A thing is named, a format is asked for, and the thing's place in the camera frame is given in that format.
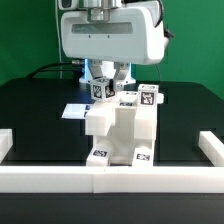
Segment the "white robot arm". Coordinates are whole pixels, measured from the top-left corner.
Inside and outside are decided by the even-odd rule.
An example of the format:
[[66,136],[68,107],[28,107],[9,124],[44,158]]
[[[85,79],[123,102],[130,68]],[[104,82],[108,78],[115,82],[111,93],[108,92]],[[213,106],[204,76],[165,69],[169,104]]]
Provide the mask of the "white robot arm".
[[132,64],[158,64],[164,57],[161,0],[58,0],[58,6],[63,51],[85,61],[89,80],[107,77],[120,89]]

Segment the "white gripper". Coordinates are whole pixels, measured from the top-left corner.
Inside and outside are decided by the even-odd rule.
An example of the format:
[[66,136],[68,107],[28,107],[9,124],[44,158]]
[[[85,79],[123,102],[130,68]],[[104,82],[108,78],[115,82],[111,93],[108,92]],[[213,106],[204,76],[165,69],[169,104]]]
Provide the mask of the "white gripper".
[[130,64],[157,64],[164,57],[165,35],[159,3],[130,3],[112,9],[108,21],[93,22],[86,11],[65,12],[61,18],[62,48],[67,57],[96,59],[89,63],[94,79],[101,78],[102,61],[112,61],[111,83],[124,89]]

